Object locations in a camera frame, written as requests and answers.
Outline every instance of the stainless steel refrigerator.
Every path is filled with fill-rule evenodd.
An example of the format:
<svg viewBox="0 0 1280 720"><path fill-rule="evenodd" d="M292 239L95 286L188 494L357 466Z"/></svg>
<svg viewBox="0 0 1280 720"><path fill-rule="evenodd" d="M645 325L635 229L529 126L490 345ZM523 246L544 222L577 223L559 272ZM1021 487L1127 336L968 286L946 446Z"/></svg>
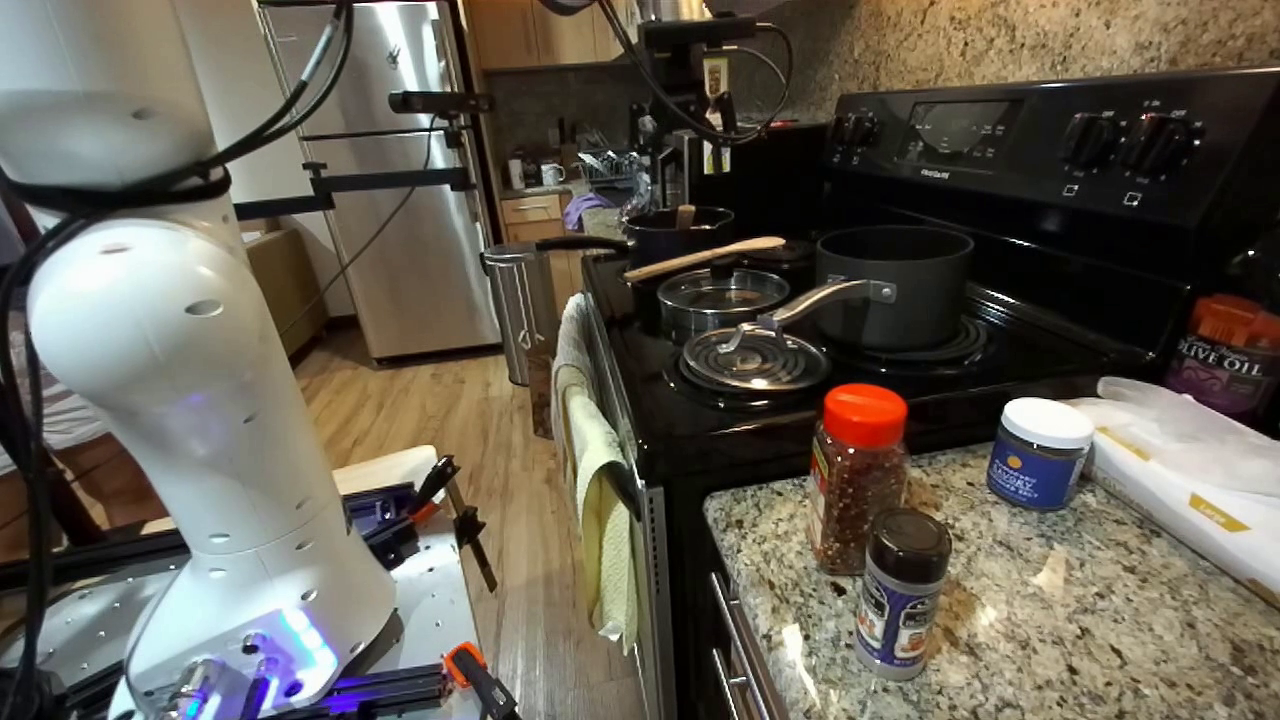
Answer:
<svg viewBox="0 0 1280 720"><path fill-rule="evenodd" d="M262 0L262 17L292 88L334 3ZM472 93L450 0L359 0L349 69L302 128L337 205L328 223L365 345L372 359L500 345L481 270L492 216L477 122L393 114L393 93Z"/></svg>

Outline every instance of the granite countertop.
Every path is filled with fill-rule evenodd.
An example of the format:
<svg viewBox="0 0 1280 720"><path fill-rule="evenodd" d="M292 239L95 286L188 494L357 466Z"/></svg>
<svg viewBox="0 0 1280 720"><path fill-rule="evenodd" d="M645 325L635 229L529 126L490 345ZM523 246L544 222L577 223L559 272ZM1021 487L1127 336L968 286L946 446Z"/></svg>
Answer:
<svg viewBox="0 0 1280 720"><path fill-rule="evenodd" d="M952 527L915 681L872 678L851 580L814 559L804 482L710 497L710 526L788 717L1280 717L1280 614L1084 482L1064 511L984 486L989 446L914 455Z"/></svg>

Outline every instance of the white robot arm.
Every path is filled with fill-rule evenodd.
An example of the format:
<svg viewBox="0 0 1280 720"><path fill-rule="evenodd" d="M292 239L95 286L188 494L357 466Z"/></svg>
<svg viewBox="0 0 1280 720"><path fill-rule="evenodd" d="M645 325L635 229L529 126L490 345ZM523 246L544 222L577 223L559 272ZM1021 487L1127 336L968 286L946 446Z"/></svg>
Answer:
<svg viewBox="0 0 1280 720"><path fill-rule="evenodd" d="M0 0L0 17L8 182L112 194L212 153L167 0ZM117 709L315 705L395 598L346 520L227 200L95 222L35 270L29 328L192 549L134 637Z"/></svg>

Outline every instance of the dish towel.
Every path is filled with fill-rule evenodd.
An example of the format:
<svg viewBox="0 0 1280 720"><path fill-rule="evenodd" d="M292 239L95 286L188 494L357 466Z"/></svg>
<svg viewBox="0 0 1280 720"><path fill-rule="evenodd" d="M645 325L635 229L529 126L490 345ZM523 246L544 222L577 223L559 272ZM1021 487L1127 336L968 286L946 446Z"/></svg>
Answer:
<svg viewBox="0 0 1280 720"><path fill-rule="evenodd" d="M596 408L593 359L583 352L580 317L583 306L574 298L559 321L555 345L555 397L554 422L555 442L570 448L570 482L577 509L577 572L580 601L601 637L635 650L639 601L635 601L635 559L632 559L632 518L608 486L605 468L625 466L622 438Z"/></svg>

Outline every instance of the red lid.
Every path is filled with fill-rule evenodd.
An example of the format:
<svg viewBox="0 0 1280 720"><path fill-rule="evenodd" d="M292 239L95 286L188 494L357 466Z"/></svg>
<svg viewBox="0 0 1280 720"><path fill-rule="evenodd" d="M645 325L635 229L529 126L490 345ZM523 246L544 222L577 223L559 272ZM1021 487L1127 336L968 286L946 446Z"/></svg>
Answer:
<svg viewBox="0 0 1280 720"><path fill-rule="evenodd" d="M826 397L826 428L851 448L887 448L904 442L910 399L880 384L836 384Z"/></svg>

